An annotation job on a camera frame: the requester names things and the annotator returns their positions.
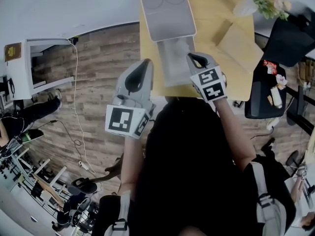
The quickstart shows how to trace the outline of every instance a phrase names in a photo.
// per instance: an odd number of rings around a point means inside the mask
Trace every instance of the red package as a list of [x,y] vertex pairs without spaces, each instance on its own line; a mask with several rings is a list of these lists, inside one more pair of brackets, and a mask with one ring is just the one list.
[[277,74],[277,65],[271,63],[270,61],[264,60],[264,66],[268,68],[267,73],[268,74]]

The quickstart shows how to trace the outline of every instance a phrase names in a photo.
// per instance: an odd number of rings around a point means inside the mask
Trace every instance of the white strap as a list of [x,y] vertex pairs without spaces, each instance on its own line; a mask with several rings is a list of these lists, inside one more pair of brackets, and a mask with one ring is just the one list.
[[127,224],[129,205],[130,191],[127,191],[120,197],[120,212],[118,221],[107,228],[104,236],[129,236],[129,226]]
[[251,162],[257,184],[259,203],[257,204],[257,222],[264,223],[264,236],[283,236],[285,233],[286,210],[283,204],[268,195],[265,173],[260,163]]

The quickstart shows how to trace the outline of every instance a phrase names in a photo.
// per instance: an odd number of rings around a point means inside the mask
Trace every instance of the buckle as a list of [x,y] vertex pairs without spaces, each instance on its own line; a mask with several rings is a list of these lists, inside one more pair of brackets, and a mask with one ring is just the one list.
[[274,199],[272,199],[268,193],[264,193],[258,197],[258,203],[262,208],[265,208],[272,205],[274,203]]
[[117,220],[113,225],[113,231],[127,231],[128,223],[124,218]]

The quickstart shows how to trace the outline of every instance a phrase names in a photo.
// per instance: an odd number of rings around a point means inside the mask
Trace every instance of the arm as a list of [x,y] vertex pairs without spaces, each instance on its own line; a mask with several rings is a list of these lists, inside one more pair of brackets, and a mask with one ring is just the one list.
[[297,202],[302,194],[303,190],[303,183],[304,181],[302,180],[302,177],[298,177],[295,181],[295,184],[291,190],[291,198],[293,202]]
[[140,139],[125,138],[124,159],[121,173],[121,186],[118,195],[124,191],[131,191],[131,199],[134,198],[135,185],[142,169],[143,153]]
[[9,137],[2,120],[0,120],[0,132],[1,132],[0,146],[3,147],[9,142]]
[[243,171],[256,158],[255,148],[232,112],[227,100],[225,98],[219,99],[213,103],[220,115],[225,137],[231,148],[235,164]]

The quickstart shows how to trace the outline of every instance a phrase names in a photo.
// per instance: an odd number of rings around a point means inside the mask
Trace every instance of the wooden floor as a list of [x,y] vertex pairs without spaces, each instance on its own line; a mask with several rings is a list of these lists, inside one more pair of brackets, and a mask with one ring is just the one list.
[[[76,109],[85,134],[86,157],[96,171],[96,175],[103,176],[104,169],[111,166],[115,159],[123,153],[124,139],[104,131],[105,111],[106,105],[112,101],[113,90],[119,75],[140,59],[139,25],[105,29],[81,36],[76,47],[79,57]],[[34,77],[37,80],[45,79],[50,82],[74,75],[75,68],[76,53],[72,46],[53,47],[45,51],[43,57],[38,59]],[[289,85],[297,89],[296,68],[286,71]],[[60,89],[63,96],[62,107],[45,119],[37,121],[34,127],[58,119],[65,124],[73,139],[82,140],[82,132],[74,112],[74,83],[63,85]],[[311,90],[310,96],[315,97],[314,90]],[[165,102],[164,99],[162,97],[154,97],[154,99],[158,102],[158,108],[161,109]],[[268,132],[266,130],[268,120],[246,119],[243,109],[234,108],[233,111],[241,120],[248,136]],[[314,107],[308,106],[306,117],[311,122],[315,122],[314,113]],[[58,171],[66,165],[67,171],[63,174],[62,179],[67,183],[82,176],[93,177],[78,166],[80,156],[61,123],[49,124],[41,130],[45,134],[44,137],[27,144],[30,147],[30,154],[36,161],[50,158],[49,166],[54,171]],[[283,163],[294,150],[303,151],[309,137],[306,133],[301,132],[301,128],[298,126],[288,126],[285,117],[281,119],[281,123],[272,135],[276,138],[277,159]],[[268,136],[253,139],[257,152],[268,139]],[[145,140],[146,135],[143,136],[143,144],[145,144]],[[82,154],[82,161],[86,163],[83,145],[79,147],[79,151]],[[119,185],[118,178],[103,182],[102,191],[97,193],[94,198],[98,200],[104,194],[117,191]]]

